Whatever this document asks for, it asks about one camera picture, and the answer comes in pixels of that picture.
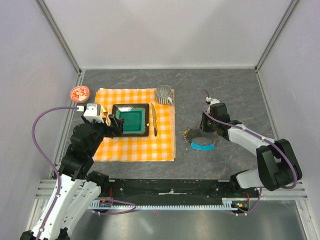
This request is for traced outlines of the orange checkered cloth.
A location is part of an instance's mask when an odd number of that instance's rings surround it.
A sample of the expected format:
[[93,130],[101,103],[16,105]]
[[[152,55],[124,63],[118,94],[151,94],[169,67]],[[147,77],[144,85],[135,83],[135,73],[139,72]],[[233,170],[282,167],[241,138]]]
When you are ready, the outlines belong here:
[[156,101],[156,90],[100,88],[95,103],[124,119],[120,137],[104,138],[96,162],[165,162],[176,157],[175,106]]

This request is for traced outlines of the blue carabiner tag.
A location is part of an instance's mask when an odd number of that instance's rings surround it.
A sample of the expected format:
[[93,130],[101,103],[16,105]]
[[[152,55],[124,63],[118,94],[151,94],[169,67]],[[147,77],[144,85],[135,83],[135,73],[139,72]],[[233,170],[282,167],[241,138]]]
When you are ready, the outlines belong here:
[[215,145],[213,143],[203,145],[192,142],[190,146],[197,151],[212,151],[215,148]]

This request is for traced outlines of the keyring with keys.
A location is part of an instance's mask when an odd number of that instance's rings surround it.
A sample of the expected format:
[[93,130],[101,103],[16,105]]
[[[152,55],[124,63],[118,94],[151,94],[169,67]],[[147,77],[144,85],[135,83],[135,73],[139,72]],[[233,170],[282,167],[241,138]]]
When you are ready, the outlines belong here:
[[182,133],[182,138],[186,143],[192,143],[194,138],[201,137],[202,131],[199,128],[187,128]]

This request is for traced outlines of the gold knife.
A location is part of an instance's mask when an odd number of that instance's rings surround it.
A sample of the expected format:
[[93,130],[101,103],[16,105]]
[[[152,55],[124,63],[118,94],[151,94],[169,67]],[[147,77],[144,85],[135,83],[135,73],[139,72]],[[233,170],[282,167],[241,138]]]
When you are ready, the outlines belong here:
[[157,137],[157,135],[158,135],[157,115],[156,115],[156,109],[155,109],[155,106],[153,103],[151,103],[151,111],[152,111],[154,136]]

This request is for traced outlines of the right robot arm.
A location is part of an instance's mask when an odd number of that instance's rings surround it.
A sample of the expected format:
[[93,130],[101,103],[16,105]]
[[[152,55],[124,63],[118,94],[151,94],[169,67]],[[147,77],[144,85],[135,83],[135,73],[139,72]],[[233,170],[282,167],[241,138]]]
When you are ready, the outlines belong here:
[[224,103],[202,108],[200,128],[206,133],[216,132],[229,142],[238,144],[256,157],[257,168],[235,173],[230,177],[229,191],[242,196],[248,188],[293,189],[302,178],[302,171],[290,142],[260,135],[237,120],[230,120]]

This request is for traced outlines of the striped grey mug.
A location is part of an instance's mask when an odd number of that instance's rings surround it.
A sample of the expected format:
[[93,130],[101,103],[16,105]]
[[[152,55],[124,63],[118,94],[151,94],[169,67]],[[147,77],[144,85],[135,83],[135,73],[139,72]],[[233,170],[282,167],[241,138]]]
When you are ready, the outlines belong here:
[[173,91],[168,85],[160,85],[155,90],[155,100],[161,105],[172,105]]

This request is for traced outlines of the gold fork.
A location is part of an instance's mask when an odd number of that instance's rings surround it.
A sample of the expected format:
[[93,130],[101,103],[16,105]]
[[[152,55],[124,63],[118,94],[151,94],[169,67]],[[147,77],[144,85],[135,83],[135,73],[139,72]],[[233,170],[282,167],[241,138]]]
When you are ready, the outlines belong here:
[[102,105],[102,106],[101,106],[101,110],[102,110],[102,112],[103,112],[103,115],[107,118],[107,117],[108,117],[108,110],[107,110],[107,108]]

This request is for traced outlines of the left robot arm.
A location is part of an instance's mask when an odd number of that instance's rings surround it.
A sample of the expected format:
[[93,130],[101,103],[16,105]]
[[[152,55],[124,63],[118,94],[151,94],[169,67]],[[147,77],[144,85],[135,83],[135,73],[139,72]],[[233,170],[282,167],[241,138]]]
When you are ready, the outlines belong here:
[[107,125],[104,117],[81,117],[83,123],[73,129],[71,143],[56,172],[57,182],[49,202],[36,225],[22,233],[22,240],[69,240],[91,202],[110,191],[108,176],[96,173],[87,180],[87,173],[104,138],[121,136],[125,120],[110,114]]

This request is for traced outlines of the red patterned small bowl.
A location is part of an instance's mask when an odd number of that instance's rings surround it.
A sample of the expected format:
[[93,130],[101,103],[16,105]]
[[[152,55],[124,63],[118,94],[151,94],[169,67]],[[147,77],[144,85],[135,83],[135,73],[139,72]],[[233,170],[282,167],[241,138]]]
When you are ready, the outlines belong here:
[[69,98],[75,103],[85,103],[90,97],[90,89],[87,86],[79,85],[74,87],[70,93]]

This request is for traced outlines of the teal square plate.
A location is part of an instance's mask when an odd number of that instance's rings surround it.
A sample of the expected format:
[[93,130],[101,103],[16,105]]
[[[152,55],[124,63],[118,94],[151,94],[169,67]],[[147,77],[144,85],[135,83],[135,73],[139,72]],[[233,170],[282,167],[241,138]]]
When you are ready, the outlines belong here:
[[149,109],[148,103],[114,104],[112,114],[117,119],[124,119],[121,137],[148,137]]

